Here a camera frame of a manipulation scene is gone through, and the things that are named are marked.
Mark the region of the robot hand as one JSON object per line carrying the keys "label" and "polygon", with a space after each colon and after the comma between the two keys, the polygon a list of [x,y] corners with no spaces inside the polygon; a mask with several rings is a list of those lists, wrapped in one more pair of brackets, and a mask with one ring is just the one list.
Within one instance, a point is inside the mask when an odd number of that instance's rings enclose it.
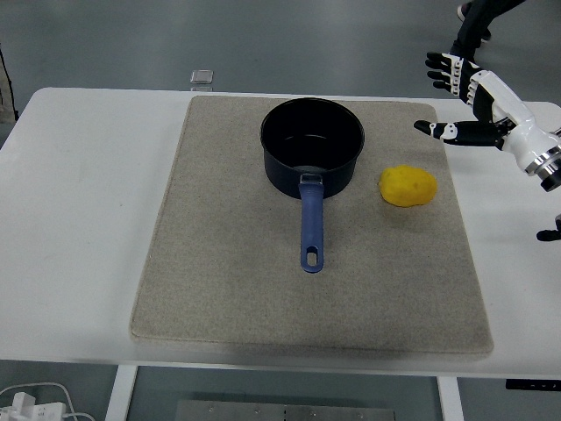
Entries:
{"label": "robot hand", "polygon": [[537,175],[545,189],[560,179],[560,138],[536,122],[525,103],[494,72],[452,54],[428,53],[427,76],[468,105],[472,122],[430,123],[418,120],[414,127],[454,146],[494,146],[511,153],[520,170]]}

